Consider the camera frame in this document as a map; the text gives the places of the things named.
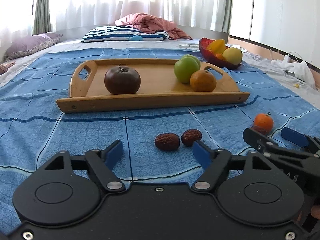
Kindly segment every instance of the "blue bedsheet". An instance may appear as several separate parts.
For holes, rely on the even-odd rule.
[[[224,69],[241,91],[251,93],[239,105],[63,114],[55,103],[68,97],[71,75],[86,60],[179,59],[184,54],[204,60],[199,52],[182,49],[85,49],[45,54],[0,88],[0,231],[8,233],[20,223],[12,206],[15,188],[59,150],[78,155],[120,139],[125,154],[113,172],[126,184],[192,183],[203,170],[191,148],[181,145],[177,152],[163,153],[154,146],[156,135],[173,132],[180,136],[187,129],[199,129],[210,147],[245,155],[250,148],[243,141],[243,130],[252,125],[256,114],[271,112],[272,138],[280,146],[295,147],[281,138],[284,126],[320,137],[320,111],[246,63],[235,71]]]

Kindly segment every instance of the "orange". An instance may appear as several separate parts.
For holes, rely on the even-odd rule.
[[[215,55],[216,58],[221,59],[221,60],[225,60],[225,58],[222,56],[222,54],[216,54]]]
[[[200,69],[192,74],[190,86],[194,92],[212,92],[217,86],[217,80],[209,70]]]
[[[257,114],[253,121],[254,130],[260,133],[269,133],[273,127],[273,120],[270,116],[270,112],[267,114]]]

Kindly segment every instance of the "blue and white striped pillow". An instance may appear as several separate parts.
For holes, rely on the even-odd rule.
[[[102,26],[89,31],[81,42],[92,41],[163,41],[169,38],[165,31],[143,33],[129,26]]]

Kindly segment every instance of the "fruit bowl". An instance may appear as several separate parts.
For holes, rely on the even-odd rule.
[[[241,66],[241,64],[233,65],[230,62],[218,59],[218,58],[215,57],[215,55],[212,52],[207,50],[206,48],[213,41],[215,41],[215,40],[210,40],[210,39],[207,39],[207,38],[202,38],[201,40],[199,40],[200,53],[208,63],[210,63],[212,65],[216,65],[216,66],[218,66],[220,68],[226,67],[227,69],[231,69],[231,70],[237,69],[238,67]]]

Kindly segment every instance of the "green apple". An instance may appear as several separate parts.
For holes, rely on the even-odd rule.
[[[181,58],[184,58],[184,57],[192,57],[192,58],[194,58],[196,60],[196,62],[198,63],[198,65],[199,65],[198,70],[200,69],[201,63],[200,63],[200,60],[196,56],[193,56],[191,54],[186,54],[186,55],[182,56]]]
[[[184,57],[174,64],[173,70],[181,83],[189,83],[192,74],[199,70],[199,65],[194,58]]]

